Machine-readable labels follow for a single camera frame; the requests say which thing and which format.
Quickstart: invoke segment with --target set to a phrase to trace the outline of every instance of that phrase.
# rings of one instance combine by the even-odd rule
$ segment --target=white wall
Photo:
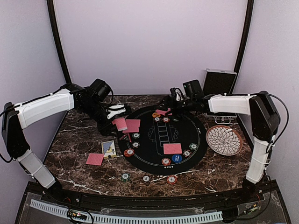
[[[267,90],[290,111],[290,124],[274,147],[269,174],[282,191],[292,223],[299,223],[299,1],[255,1],[248,45],[235,93]],[[285,112],[276,102],[285,125]],[[250,121],[243,117],[246,126]]]
[[[169,93],[205,69],[233,70],[247,0],[56,0],[74,83],[115,94]]]
[[[52,92],[64,84],[45,0],[0,1],[0,107]],[[43,159],[58,128],[58,114],[33,124],[25,136]],[[9,158],[0,137],[0,152]],[[0,160],[0,224],[14,223],[28,176],[17,162]]]

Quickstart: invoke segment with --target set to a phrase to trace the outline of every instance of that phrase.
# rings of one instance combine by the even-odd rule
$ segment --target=brown marble surface
[[[114,102],[129,102],[132,111],[154,105],[162,96],[116,96]],[[93,120],[80,121],[82,114],[69,111],[54,139],[45,165],[59,179],[64,189],[110,196],[189,196],[242,187],[251,158],[251,149],[236,121],[229,125],[241,135],[243,148],[234,156],[223,156],[208,148],[204,158],[189,171],[176,174],[178,182],[170,185],[166,176],[152,175],[132,166],[121,154],[117,138],[103,137]],[[206,129],[214,121],[199,116]],[[114,140],[117,157],[103,160],[102,166],[86,165],[89,153],[102,153],[101,142]],[[130,173],[129,182],[121,174]],[[144,183],[143,176],[150,177]]]

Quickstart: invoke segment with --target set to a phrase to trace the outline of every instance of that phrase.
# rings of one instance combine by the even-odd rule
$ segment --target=black pole
[[[54,42],[56,45],[60,65],[62,68],[62,72],[64,74],[66,83],[72,83],[69,71],[67,69],[66,61],[64,58],[64,52],[62,50],[62,45],[61,45],[61,41],[60,41],[60,37],[59,37],[58,26],[57,26],[57,21],[56,21],[56,17],[55,17],[54,2],[53,2],[53,0],[47,0],[47,4],[48,4],[48,12],[49,12],[49,17],[50,17],[50,22],[51,22],[51,27],[52,27],[52,33],[53,33]]]
[[[248,0],[241,43],[240,43],[239,52],[238,52],[238,56],[237,56],[237,60],[235,62],[235,68],[234,68],[234,71],[237,73],[237,76],[239,75],[244,52],[245,52],[245,47],[246,47],[246,43],[247,43],[250,22],[251,22],[251,17],[252,17],[253,4],[254,4],[254,0]]]

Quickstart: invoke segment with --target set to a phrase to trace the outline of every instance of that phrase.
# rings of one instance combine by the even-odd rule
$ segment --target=white patterned bowl
[[[221,155],[236,155],[242,149],[242,139],[237,131],[216,125],[206,133],[206,141],[211,149]]]

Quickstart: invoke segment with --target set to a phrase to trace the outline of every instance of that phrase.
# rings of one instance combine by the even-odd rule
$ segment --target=robotic arm
[[[265,91],[256,95],[204,96],[198,80],[184,83],[183,86],[186,96],[178,88],[172,88],[171,95],[166,96],[158,108],[165,111],[170,108],[171,111],[168,113],[178,117],[184,111],[227,112],[251,116],[254,149],[249,170],[243,181],[243,189],[245,192],[252,192],[262,179],[265,167],[270,162],[271,151],[269,149],[280,123],[279,113],[270,96]]]
[[[4,107],[2,136],[7,152],[27,170],[33,178],[46,189],[59,188],[60,183],[30,150],[23,134],[23,129],[53,114],[76,109],[86,113],[97,122],[98,131],[104,135],[113,135],[116,130],[111,123],[116,114],[126,115],[131,112],[127,104],[112,105],[103,103],[111,88],[102,80],[95,80],[89,87],[82,88],[75,84],[66,84],[58,91],[25,103]]]

